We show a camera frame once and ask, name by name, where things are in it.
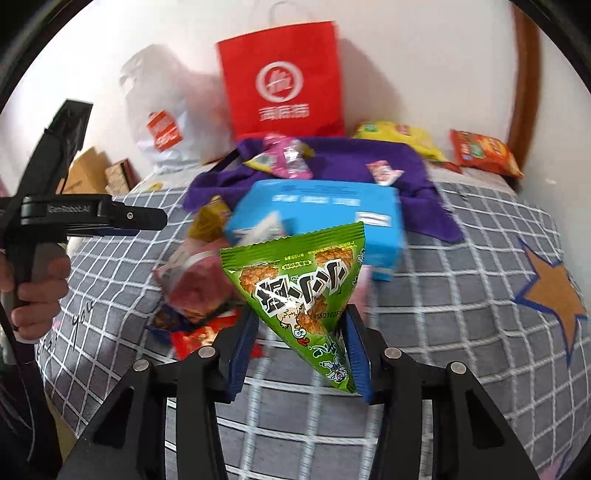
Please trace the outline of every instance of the wooden bed frame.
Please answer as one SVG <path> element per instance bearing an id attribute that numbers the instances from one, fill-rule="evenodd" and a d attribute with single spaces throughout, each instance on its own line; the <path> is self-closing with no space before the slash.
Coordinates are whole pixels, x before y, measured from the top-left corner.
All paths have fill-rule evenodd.
<path id="1" fill-rule="evenodd" d="M 518 68 L 515 106 L 507 146 L 513 152 L 519 168 L 523 170 L 534 136 L 540 104 L 540 29 L 518 7 L 512 7 Z"/>

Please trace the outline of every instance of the clear plastic bag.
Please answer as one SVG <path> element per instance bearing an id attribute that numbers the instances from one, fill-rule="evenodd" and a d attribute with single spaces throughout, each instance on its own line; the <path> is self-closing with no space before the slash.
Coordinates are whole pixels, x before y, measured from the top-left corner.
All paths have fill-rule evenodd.
<path id="1" fill-rule="evenodd" d="M 137 52 L 119 81 L 133 138 L 157 173 L 209 163 L 234 148 L 222 80 L 192 72 L 168 47 Z"/>

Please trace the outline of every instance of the human hand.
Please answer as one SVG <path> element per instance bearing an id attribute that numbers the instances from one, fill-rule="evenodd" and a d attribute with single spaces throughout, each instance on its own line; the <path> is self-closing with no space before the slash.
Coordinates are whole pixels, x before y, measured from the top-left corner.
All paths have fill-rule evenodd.
<path id="1" fill-rule="evenodd" d="M 47 265 L 48 279 L 36 283 L 23 283 L 18 287 L 18 297 L 30 304 L 12 311 L 12 323 L 18 327 L 23 340 L 42 338 L 60 313 L 60 299 L 69 291 L 70 258 L 64 253 Z M 0 253 L 0 290 L 12 292 L 14 279 L 6 256 Z"/>

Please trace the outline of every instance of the cardboard box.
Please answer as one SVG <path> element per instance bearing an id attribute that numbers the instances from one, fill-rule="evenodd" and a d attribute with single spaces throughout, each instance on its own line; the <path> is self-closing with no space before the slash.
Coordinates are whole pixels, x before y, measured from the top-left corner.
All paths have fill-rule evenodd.
<path id="1" fill-rule="evenodd" d="M 112 196 L 126 195 L 137 185 L 127 158 L 108 167 L 105 174 L 108 182 L 106 189 Z"/>
<path id="2" fill-rule="evenodd" d="M 105 170 L 109 165 L 105 152 L 98 153 L 94 147 L 90 148 L 72 162 L 62 193 L 107 193 Z M 63 181 L 57 193 L 61 192 L 62 184 Z"/>

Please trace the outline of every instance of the white wall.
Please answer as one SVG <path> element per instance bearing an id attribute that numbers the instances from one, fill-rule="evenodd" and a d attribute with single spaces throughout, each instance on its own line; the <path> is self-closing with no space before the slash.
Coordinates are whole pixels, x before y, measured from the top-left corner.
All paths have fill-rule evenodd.
<path id="1" fill-rule="evenodd" d="M 39 55 L 0 115 L 0 178 L 14 190 L 43 128 L 65 100 L 94 102 L 86 146 L 150 165 L 126 125 L 119 69 L 167 43 L 191 68 L 218 72 L 215 42 L 279 24 L 334 20 L 348 128 L 384 118 L 506 138 L 516 54 L 508 0 L 95 0 Z"/>
<path id="2" fill-rule="evenodd" d="M 521 194 L 556 220 L 564 260 L 589 307 L 591 95 L 568 60 L 544 34 L 542 54 L 540 111 Z"/>

